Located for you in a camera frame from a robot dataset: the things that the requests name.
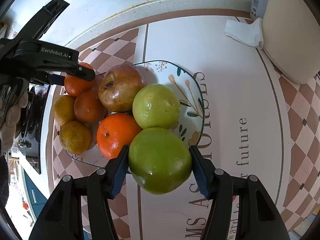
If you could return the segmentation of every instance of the cabinet door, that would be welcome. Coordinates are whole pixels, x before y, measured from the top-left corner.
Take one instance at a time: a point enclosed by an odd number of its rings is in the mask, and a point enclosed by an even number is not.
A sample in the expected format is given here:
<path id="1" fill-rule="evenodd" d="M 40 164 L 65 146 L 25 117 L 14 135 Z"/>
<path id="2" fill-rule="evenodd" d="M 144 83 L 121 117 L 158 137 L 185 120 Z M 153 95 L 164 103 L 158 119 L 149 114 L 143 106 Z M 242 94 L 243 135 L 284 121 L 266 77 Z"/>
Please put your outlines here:
<path id="1" fill-rule="evenodd" d="M 28 191 L 31 205 L 45 204 L 47 202 L 47 199 L 45 198 L 45 196 L 40 192 L 40 190 L 32 182 L 32 180 L 30 179 L 30 177 L 26 172 L 24 172 L 24 176 L 26 179 L 26 186 L 27 186 L 27 191 Z"/>
<path id="2" fill-rule="evenodd" d="M 32 205 L 33 212 L 35 213 L 36 218 L 39 217 L 41 210 L 43 209 L 44 204 Z"/>

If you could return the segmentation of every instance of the beige container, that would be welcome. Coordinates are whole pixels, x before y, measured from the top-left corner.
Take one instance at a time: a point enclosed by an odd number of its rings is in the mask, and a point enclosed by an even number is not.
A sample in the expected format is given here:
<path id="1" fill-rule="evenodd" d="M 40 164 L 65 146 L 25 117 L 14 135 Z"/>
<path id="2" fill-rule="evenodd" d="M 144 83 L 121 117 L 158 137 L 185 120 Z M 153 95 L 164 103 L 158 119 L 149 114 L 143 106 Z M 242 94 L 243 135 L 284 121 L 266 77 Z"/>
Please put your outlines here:
<path id="1" fill-rule="evenodd" d="M 320 70 L 320 26 L 303 0 L 269 0 L 264 51 L 291 80 L 305 84 Z"/>

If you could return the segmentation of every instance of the green apple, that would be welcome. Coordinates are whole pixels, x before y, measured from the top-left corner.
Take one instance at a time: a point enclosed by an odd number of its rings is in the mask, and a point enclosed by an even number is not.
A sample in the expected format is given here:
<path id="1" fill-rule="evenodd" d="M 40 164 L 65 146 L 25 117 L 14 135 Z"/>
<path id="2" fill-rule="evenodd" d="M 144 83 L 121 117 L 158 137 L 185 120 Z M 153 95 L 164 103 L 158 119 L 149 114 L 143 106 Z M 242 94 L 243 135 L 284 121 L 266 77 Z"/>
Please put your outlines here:
<path id="1" fill-rule="evenodd" d="M 192 160 L 179 137 L 163 128 L 148 128 L 130 144 L 129 167 L 143 189 L 160 195 L 173 191 L 189 178 Z"/>
<path id="2" fill-rule="evenodd" d="M 135 96 L 132 113 L 137 124 L 143 128 L 168 129 L 180 115 L 180 102 L 176 95 L 161 84 L 143 87 Z"/>

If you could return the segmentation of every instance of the yellow citrus fruit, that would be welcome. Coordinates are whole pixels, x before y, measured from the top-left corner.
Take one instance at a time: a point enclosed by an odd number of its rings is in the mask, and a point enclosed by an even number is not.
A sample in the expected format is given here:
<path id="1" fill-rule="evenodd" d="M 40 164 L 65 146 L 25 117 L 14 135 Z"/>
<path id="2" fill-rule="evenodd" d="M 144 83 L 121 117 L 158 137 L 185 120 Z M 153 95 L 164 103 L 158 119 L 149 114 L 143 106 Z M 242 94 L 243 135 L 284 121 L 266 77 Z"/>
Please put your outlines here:
<path id="1" fill-rule="evenodd" d="M 90 130 L 79 121 L 67 122 L 61 126 L 59 140 L 65 150 L 80 154 L 89 147 L 91 141 Z"/>
<path id="2" fill-rule="evenodd" d="M 63 95 L 57 97 L 54 102 L 54 117 L 58 124 L 64 125 L 67 122 L 76 120 L 76 115 L 74 111 L 74 104 L 76 99 L 69 96 Z"/>

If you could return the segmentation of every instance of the orange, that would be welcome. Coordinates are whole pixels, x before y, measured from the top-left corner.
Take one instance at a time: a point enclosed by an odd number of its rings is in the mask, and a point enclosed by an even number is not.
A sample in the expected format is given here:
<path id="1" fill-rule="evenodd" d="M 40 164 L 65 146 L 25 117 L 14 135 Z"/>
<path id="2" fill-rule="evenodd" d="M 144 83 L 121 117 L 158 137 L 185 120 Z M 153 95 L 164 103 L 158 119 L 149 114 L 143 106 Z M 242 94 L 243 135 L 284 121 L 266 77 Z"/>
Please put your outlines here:
<path id="1" fill-rule="evenodd" d="M 79 65 L 93 69 L 88 63 L 80 62 Z M 94 86 L 94 83 L 94 80 L 87 81 L 74 76 L 66 75 L 64 79 L 64 88 L 70 96 L 77 97 L 84 91 L 90 90 Z"/>
<path id="2" fill-rule="evenodd" d="M 109 115 L 100 123 L 97 143 L 101 153 L 108 159 L 116 158 L 124 145 L 130 145 L 135 136 L 142 131 L 133 116 L 116 113 Z"/>
<path id="3" fill-rule="evenodd" d="M 100 102 L 98 92 L 88 90 L 77 97 L 74 111 L 80 122 L 94 124 L 104 118 L 106 108 Z"/>

